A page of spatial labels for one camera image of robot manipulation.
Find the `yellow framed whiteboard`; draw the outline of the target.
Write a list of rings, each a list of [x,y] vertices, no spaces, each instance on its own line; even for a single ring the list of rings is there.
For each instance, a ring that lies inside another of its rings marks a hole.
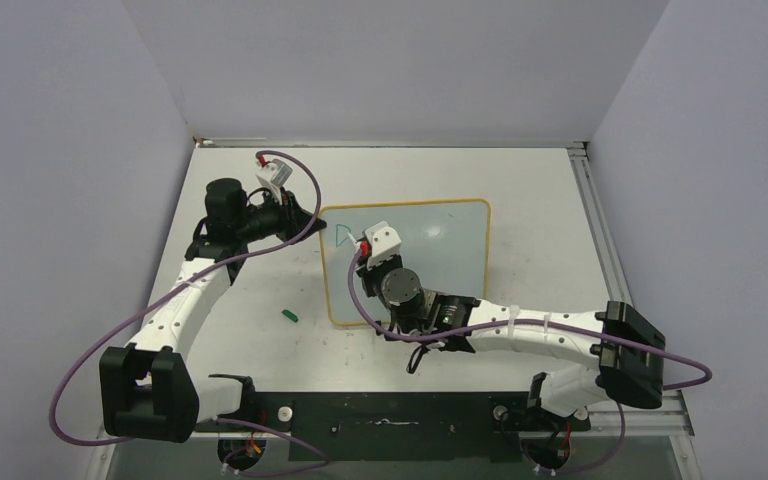
[[[372,225],[386,221],[402,240],[404,265],[419,274],[422,285],[473,297],[486,295],[491,206],[481,198],[328,206],[319,232],[326,306],[332,324],[364,324],[346,286],[357,239]]]

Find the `green marker cap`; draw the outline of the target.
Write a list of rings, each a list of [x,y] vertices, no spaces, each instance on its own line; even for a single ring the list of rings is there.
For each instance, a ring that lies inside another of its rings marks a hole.
[[[299,317],[298,317],[298,316],[297,316],[297,315],[296,315],[294,312],[292,312],[292,311],[290,311],[290,310],[288,310],[288,309],[283,309],[283,310],[281,311],[281,314],[282,314],[284,317],[286,317],[288,320],[290,320],[291,322],[293,322],[293,323],[298,323],[298,322],[299,322]]]

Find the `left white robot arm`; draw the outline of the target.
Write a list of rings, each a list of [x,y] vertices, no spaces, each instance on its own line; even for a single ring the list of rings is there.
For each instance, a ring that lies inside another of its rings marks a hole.
[[[251,204],[240,181],[206,187],[205,217],[185,252],[171,298],[123,347],[99,360],[103,425],[118,437],[182,443],[197,424],[220,417],[231,429],[250,428],[258,403],[245,376],[193,379],[186,359],[213,306],[234,284],[251,243],[274,236],[291,245],[327,223],[303,209],[295,195],[268,187]]]

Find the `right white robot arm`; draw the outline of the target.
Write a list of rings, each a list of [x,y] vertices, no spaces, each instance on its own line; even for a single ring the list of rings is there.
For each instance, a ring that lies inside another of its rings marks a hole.
[[[351,265],[365,295],[389,312],[390,326],[373,324],[389,341],[415,343],[421,354],[510,351],[565,362],[532,379],[525,411],[539,428],[601,401],[662,405],[664,362],[654,352],[666,338],[628,303],[580,313],[521,310],[425,288],[400,256],[371,265],[359,254]]]

